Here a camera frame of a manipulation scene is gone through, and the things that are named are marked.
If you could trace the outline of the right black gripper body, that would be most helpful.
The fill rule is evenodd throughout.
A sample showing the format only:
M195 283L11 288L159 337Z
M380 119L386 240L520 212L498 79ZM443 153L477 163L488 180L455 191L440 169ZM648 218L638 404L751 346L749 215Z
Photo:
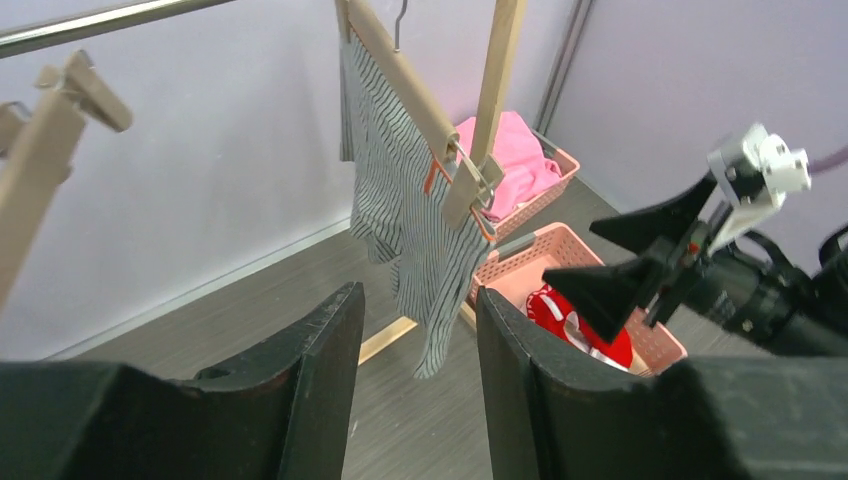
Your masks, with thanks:
M645 325L665 324L685 306L743 338L777 338L815 313L812 279L768 236L743 235L766 255L758 258L734 241L708 256L706 225L695 222L680 242L656 239L645 258L663 268L660 289L645 307Z

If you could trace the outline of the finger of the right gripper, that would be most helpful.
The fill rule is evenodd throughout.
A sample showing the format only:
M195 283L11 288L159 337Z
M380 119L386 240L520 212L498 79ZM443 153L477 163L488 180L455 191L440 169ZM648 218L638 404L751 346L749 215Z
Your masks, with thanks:
M674 244L681 241L716 188L711 173L693 186L659 204L594 220L589 230L595 235L634 254L647 250L656 239Z
M647 258L617 265L547 269L542 275L606 342L615 340L635 310L648 306L662 277L660 264Z

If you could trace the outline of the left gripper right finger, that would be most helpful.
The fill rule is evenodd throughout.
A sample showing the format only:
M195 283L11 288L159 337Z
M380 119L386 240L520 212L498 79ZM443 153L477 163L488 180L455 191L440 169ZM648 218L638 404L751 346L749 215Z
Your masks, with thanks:
M842 359L690 357L653 377L610 367L476 300L497 479L843 479Z

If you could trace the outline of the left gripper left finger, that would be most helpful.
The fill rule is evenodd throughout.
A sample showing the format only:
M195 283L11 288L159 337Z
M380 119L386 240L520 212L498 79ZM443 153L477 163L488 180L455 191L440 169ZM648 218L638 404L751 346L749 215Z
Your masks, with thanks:
M5 362L5 479L338 479L365 292L350 282L302 319L197 373L125 363Z

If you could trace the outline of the red underwear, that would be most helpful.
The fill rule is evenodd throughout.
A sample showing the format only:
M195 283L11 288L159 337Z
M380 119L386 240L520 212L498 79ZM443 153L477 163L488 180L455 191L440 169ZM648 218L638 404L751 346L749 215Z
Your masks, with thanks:
M524 311L537 326L590 357L622 371L634 360L631 338L626 331L612 342L604 341L582 318L573 305L550 285L529 294Z

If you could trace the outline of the grey striped underwear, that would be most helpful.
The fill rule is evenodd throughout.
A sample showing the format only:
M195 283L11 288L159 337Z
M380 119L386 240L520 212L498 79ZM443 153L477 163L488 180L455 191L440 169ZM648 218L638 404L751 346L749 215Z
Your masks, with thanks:
M354 165L350 232L368 258L391 267L400 315L426 331L414 375L442 368L472 276L494 247L477 214L452 229L442 214L450 170L443 168L376 60L352 35L340 46L341 159Z

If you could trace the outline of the beige clip hanger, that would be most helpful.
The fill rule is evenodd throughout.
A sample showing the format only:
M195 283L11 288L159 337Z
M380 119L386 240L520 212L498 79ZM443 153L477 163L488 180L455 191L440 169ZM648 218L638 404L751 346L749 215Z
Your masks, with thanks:
M72 172L72 157L90 119L114 132L133 113L107 85L91 57L73 52L61 67L46 65L35 108L1 105L1 303L5 304L44 217Z
M335 6L342 38L345 41L352 36L359 39L422 133L437 162L444 168L456 169L443 204L443 218L447 224L457 229L474 211L489 209L495 189L504 178L503 169L491 153L473 157L461 146L446 113L400 52L400 31L389 34L365 1L337 1Z

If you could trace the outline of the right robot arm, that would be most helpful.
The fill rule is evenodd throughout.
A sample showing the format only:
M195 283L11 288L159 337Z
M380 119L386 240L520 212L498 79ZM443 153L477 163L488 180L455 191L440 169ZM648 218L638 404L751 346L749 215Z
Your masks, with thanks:
M728 218L729 208L721 206L708 222L699 218L716 186L707 174L667 201L593 221L591 232L634 258L548 269L543 281L604 340L616 337L637 309L653 328L684 306L775 355L846 356L847 230L822 244L821 269L814 276L758 231L743 236L766 253L764 259L736 242L717 246L718 223Z

